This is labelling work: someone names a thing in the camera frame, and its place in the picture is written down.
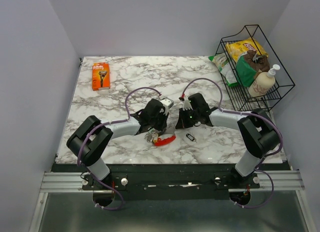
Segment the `small black key fob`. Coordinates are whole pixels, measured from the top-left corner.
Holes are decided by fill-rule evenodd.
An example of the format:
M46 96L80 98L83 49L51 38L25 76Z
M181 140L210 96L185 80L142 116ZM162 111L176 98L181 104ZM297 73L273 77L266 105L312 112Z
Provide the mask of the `small black key fob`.
M186 134L186 137L187 137L191 142L196 142L196 141L197 141L196 138L195 138L193 135L189 134L189 133Z

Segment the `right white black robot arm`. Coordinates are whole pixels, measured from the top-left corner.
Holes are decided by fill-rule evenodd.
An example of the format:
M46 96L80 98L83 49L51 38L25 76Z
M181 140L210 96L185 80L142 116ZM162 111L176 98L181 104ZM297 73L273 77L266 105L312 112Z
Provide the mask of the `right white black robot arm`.
M209 127L225 127L238 130L246 151L231 170L230 182L234 187L243 187L255 168L267 153L282 144L282 136L266 112L255 109L251 112L227 111L219 107L210 108L200 93L189 97L182 95L176 129L187 129L198 124Z

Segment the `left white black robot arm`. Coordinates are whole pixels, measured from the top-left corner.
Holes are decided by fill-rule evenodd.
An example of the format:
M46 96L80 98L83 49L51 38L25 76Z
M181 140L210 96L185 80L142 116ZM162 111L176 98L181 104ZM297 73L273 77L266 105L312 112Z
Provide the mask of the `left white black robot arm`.
M169 98L151 99L145 108L130 114L128 119L102 123L96 116L89 116L67 140L66 146L78 157L79 162L94 175L93 182L99 189L110 186L110 169L101 156L110 140L146 133L151 129L164 131L167 127Z

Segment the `red white keyring carabiner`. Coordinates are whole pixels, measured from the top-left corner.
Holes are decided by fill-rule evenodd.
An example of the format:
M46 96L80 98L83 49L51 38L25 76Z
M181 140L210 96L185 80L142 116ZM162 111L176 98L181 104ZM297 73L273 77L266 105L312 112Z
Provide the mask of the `red white keyring carabiner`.
M174 127L172 128L172 134L158 136L157 132L158 131L155 129L152 129L147 135L145 135L147 142L152 143L156 147L168 145L176 139Z

